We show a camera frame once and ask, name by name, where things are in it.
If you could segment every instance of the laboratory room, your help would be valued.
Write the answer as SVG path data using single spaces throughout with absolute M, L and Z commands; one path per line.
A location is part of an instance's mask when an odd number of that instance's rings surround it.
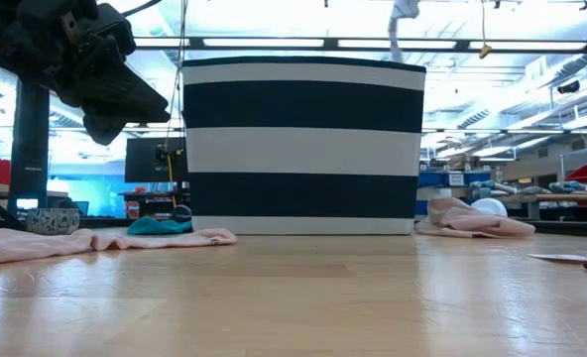
M 0 357 L 587 356 L 587 0 L 0 0 Z

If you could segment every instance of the black pole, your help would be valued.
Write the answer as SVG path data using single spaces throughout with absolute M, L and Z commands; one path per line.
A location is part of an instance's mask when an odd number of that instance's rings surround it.
M 7 210 L 14 216 L 19 198 L 37 199 L 38 207 L 47 207 L 49 96 L 47 89 L 18 80 L 7 202 Z

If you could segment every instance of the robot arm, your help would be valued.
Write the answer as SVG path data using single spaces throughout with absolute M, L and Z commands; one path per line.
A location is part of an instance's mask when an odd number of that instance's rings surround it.
M 0 0 L 0 67 L 84 111 L 93 140 L 107 145 L 126 123 L 167 122 L 168 102 L 126 64 L 131 25 L 96 0 Z

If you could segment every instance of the teal cloth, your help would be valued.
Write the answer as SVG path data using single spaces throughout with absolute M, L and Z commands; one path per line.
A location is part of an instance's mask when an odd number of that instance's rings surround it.
M 151 217 L 143 217 L 128 227 L 132 235 L 181 234 L 192 232 L 192 222 L 176 223 L 173 220 L 158 221 Z

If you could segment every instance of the fabric storage bin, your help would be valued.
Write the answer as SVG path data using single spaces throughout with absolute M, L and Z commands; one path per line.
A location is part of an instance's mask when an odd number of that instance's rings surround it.
M 411 233 L 425 68 L 240 57 L 182 73 L 195 229 Z

